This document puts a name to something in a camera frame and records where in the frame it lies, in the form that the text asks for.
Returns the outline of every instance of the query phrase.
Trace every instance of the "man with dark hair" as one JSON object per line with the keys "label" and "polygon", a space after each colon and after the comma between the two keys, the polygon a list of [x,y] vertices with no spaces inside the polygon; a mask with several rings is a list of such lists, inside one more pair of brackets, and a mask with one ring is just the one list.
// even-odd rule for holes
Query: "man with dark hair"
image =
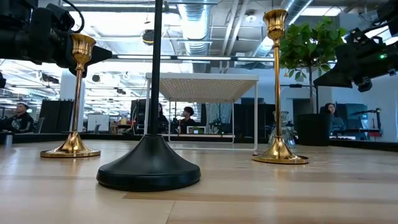
{"label": "man with dark hair", "polygon": [[186,134],[187,133],[187,127],[188,126],[195,126],[196,122],[191,119],[191,116],[194,114],[192,107],[186,106],[184,108],[184,112],[182,113],[182,116],[184,119],[180,121],[180,133]]}
{"label": "man with dark hair", "polygon": [[33,131],[34,121],[26,112],[29,109],[24,103],[18,103],[15,109],[16,115],[0,124],[0,129],[6,129],[15,133],[29,133]]}

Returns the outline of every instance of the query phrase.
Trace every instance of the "round black base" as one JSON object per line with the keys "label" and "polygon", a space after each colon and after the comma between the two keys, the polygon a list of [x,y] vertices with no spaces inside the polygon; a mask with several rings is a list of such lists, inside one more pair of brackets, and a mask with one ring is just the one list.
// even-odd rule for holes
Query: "round black base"
{"label": "round black base", "polygon": [[97,181],[115,190],[155,192],[188,187],[200,175],[200,168],[175,153],[162,136],[145,135],[126,155],[101,166]]}

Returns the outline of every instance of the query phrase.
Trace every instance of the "white perforated panel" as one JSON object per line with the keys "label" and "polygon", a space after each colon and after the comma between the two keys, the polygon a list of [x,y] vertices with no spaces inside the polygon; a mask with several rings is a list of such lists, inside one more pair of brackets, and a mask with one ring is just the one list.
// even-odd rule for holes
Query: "white perforated panel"
{"label": "white perforated panel", "polygon": [[172,101],[222,103],[240,99],[258,79],[258,75],[161,73],[159,88]]}

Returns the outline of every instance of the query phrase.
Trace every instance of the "glass vase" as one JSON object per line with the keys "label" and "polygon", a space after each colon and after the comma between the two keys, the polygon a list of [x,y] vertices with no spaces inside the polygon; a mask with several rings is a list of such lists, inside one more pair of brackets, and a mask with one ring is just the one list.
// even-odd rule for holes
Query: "glass vase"
{"label": "glass vase", "polygon": [[[289,120],[289,112],[281,111],[280,112],[280,130],[282,132],[282,139],[283,139],[284,143],[286,144],[287,148],[294,151],[296,148],[296,143],[294,141],[293,132],[289,129],[289,127],[286,126],[288,120]],[[269,145],[272,145],[274,143],[275,135],[276,135],[276,127],[272,130],[271,135],[269,136],[269,140],[268,140]]]}

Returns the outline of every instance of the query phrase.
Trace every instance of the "candlestick base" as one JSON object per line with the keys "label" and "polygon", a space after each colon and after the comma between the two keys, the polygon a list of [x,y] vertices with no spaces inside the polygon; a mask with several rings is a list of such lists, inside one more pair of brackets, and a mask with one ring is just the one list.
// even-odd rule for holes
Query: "candlestick base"
{"label": "candlestick base", "polygon": [[276,136],[273,145],[263,154],[253,156],[254,161],[273,164],[307,164],[308,158],[291,152],[284,144],[281,136]]}
{"label": "candlestick base", "polygon": [[88,149],[80,139],[78,132],[70,132],[67,140],[58,148],[41,151],[41,157],[49,158],[76,158],[99,156],[101,151]]}
{"label": "candlestick base", "polygon": [[181,189],[200,180],[200,168],[174,152],[161,135],[145,135],[134,149],[98,169],[109,189],[156,192]]}

